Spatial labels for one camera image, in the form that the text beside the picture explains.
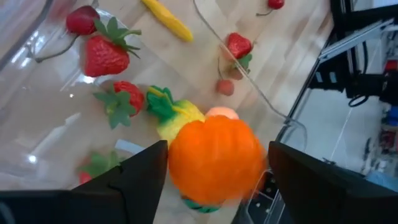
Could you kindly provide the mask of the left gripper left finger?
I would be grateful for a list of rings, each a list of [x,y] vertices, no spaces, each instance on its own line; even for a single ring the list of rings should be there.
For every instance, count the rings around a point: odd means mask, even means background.
[[[72,224],[153,224],[167,173],[160,140],[76,187]]]

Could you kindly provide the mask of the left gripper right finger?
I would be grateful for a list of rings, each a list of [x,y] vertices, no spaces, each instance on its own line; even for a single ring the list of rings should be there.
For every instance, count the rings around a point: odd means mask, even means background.
[[[358,173],[277,141],[269,143],[269,165],[295,224],[364,224],[363,206],[348,193]]]

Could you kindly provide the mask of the red toy strawberry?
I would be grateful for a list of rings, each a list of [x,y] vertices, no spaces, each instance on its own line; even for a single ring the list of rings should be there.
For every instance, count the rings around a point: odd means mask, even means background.
[[[131,118],[140,112],[145,100],[140,89],[127,81],[116,81],[109,89],[94,92],[93,96],[103,102],[111,129],[119,124],[130,126]]]
[[[77,168],[80,185],[120,165],[125,159],[125,157],[118,156],[116,151],[111,151],[107,154],[95,151],[90,152],[82,165]]]
[[[125,71],[129,64],[129,55],[137,56],[138,47],[128,44],[125,37],[141,35],[141,30],[131,30],[118,26],[118,20],[112,17],[107,24],[94,20],[97,34],[85,44],[84,73],[88,77],[117,75]]]
[[[249,39],[243,37],[237,32],[232,32],[226,39],[226,46],[233,57],[245,69],[249,69],[249,63],[252,60],[252,43]]]

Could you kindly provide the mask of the yellow toy pineapple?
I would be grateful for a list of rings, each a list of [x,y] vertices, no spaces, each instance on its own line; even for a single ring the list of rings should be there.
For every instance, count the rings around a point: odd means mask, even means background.
[[[204,121],[205,115],[190,101],[177,100],[168,88],[152,85],[146,93],[147,111],[157,117],[157,133],[170,144],[184,125]]]

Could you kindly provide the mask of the green toy watermelon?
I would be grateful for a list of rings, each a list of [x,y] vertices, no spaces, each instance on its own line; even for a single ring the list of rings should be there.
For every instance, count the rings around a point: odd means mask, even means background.
[[[198,213],[212,213],[218,211],[220,206],[212,206],[212,205],[201,205],[199,203],[194,202],[188,197],[182,197],[183,203],[191,210],[194,210]]]

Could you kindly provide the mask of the orange toy fruit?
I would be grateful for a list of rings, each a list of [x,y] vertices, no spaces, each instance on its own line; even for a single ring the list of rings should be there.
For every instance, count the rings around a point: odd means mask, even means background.
[[[249,197],[266,167],[266,150],[241,119],[219,115],[193,121],[169,147],[172,182],[202,205]]]

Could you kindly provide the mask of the peach toy fruit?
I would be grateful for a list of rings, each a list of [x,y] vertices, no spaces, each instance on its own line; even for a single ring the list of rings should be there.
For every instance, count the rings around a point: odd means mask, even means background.
[[[223,115],[229,119],[239,119],[239,115],[235,110],[224,106],[212,107],[205,114],[206,117],[218,115]]]

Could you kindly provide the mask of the clear plastic container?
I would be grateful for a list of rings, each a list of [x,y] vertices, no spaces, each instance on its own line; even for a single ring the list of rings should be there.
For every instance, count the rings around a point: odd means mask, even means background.
[[[277,111],[252,78],[235,83],[232,96],[215,93],[228,68],[223,43],[231,31],[215,0],[160,0],[193,32],[193,42],[174,36],[141,0],[0,0],[0,190],[70,189],[92,152],[128,157],[132,149],[159,139],[156,118],[142,110],[129,127],[111,129],[104,104],[94,98],[116,80],[169,88],[175,100],[189,100],[202,112],[215,106],[236,110],[262,145],[283,134],[307,146],[304,125]],[[140,29],[126,42],[137,48],[127,70],[91,78],[83,73],[85,37],[65,30],[65,17],[91,5],[103,22]]]

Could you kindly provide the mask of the red toy cherry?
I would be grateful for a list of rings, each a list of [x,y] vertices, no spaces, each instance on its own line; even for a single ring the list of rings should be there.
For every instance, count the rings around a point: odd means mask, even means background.
[[[267,0],[268,11],[264,13],[256,13],[256,16],[267,16],[272,11],[281,9],[285,4],[285,0]]]
[[[100,19],[100,15],[93,6],[85,5],[75,9],[68,14],[65,21],[67,34],[71,34],[73,37],[71,42],[63,50],[45,57],[36,57],[33,50],[29,50],[30,57],[37,63],[40,63],[64,54],[72,47],[79,36],[90,35],[96,32],[95,19]]]
[[[218,80],[216,91],[225,96],[231,96],[234,93],[234,84],[230,80]]]

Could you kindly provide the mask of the yellow toy banana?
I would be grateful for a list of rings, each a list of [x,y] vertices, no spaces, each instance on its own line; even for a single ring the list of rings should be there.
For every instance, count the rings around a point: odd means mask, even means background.
[[[193,41],[193,34],[190,29],[177,19],[161,2],[158,0],[141,0],[141,2],[178,38],[186,42]]]

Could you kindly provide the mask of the black equipment rack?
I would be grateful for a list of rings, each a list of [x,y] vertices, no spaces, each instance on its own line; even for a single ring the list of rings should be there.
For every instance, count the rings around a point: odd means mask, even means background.
[[[398,0],[330,0],[333,29],[311,89],[343,92],[351,108],[375,96],[398,106]]]

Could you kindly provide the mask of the black perforated bracket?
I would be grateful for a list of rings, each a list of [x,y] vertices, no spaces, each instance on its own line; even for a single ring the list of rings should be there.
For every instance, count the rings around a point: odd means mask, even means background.
[[[268,172],[266,174],[269,176],[266,177],[262,190],[251,200],[240,203],[231,224],[264,224],[271,215],[278,189],[273,175]]]

